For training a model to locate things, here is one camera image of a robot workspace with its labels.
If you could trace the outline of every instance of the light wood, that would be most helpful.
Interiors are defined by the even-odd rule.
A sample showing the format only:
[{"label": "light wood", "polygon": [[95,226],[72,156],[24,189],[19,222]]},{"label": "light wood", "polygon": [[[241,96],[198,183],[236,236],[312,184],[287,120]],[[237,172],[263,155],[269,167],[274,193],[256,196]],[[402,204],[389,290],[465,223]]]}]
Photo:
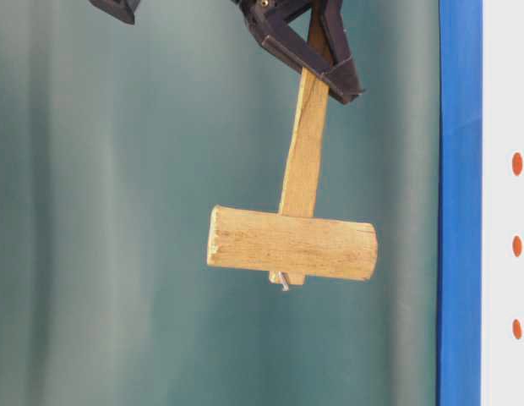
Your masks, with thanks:
[{"label": "light wood", "polygon": [[[308,43],[325,58],[331,58],[319,18],[319,5],[314,2]],[[319,187],[322,139],[328,106],[329,87],[309,70],[303,69],[297,96],[296,117],[287,169],[282,187],[279,213],[291,217],[312,217]],[[270,271],[270,282],[280,283],[278,272]],[[287,274],[288,283],[303,285],[305,275]]]},{"label": "light wood", "polygon": [[217,206],[211,213],[208,265],[367,280],[377,261],[371,224]]}]

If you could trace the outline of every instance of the red circle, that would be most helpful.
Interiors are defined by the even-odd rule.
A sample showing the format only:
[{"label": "red circle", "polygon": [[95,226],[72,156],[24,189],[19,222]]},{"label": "red circle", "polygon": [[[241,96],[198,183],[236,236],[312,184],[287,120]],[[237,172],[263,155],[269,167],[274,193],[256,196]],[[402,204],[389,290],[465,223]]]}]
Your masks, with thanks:
[{"label": "red circle", "polygon": [[512,170],[516,176],[521,175],[521,171],[523,170],[523,157],[519,152],[516,152],[512,158]]},{"label": "red circle", "polygon": [[518,235],[516,235],[512,241],[512,250],[514,251],[514,255],[516,257],[520,256],[521,252],[523,251],[523,243]]},{"label": "red circle", "polygon": [[519,320],[515,319],[512,323],[512,332],[514,333],[514,337],[517,340],[520,340],[521,337],[523,337],[523,330],[521,329],[521,323]]}]

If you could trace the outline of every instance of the wood grain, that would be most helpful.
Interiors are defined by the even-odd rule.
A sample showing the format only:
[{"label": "wood grain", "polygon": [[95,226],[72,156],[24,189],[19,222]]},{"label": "wood grain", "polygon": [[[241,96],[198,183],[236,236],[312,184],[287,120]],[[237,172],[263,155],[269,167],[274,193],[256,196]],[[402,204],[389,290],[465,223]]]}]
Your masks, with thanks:
[{"label": "wood grain", "polygon": [[210,266],[364,281],[374,272],[371,224],[217,206],[211,213]]}]

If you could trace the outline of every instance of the metal screw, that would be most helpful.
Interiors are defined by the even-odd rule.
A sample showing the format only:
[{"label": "metal screw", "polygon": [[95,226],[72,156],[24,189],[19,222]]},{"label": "metal screw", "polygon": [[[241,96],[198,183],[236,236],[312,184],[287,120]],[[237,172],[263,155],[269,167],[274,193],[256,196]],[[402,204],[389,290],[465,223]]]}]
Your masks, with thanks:
[{"label": "metal screw", "polygon": [[282,291],[288,292],[290,290],[290,287],[288,286],[287,279],[285,278],[282,272],[279,272],[278,275],[279,275],[279,280],[281,281]]}]

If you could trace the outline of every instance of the blue strip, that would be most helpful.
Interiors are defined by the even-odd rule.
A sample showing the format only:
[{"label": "blue strip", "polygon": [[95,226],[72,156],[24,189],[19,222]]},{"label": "blue strip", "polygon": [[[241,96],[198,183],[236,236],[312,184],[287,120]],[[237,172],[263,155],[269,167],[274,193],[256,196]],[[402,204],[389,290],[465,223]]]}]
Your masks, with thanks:
[{"label": "blue strip", "polygon": [[482,0],[440,0],[440,406],[480,405],[482,29]]}]

